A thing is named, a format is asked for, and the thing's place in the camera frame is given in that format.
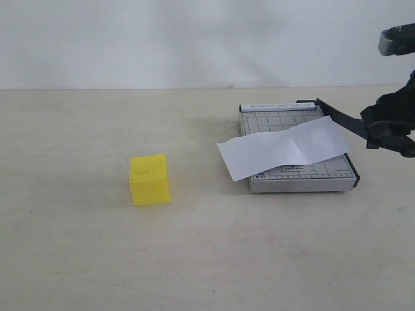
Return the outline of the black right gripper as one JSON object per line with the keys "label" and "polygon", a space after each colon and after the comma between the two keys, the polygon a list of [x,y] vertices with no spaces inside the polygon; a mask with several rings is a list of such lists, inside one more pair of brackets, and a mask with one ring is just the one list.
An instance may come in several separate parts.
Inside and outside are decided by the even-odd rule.
{"label": "black right gripper", "polygon": [[394,93],[387,93],[361,111],[370,140],[380,148],[414,158],[414,71],[408,82]]}

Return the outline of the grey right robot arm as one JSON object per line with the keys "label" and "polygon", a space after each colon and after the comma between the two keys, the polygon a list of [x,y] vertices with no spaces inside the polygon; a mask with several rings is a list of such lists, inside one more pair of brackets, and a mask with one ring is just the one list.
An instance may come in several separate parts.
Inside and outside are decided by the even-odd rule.
{"label": "grey right robot arm", "polygon": [[[400,25],[381,32],[378,50],[383,56],[403,56],[414,52],[414,24]],[[414,73],[397,91],[380,96],[376,103],[361,111],[370,148],[395,151],[414,157]]]}

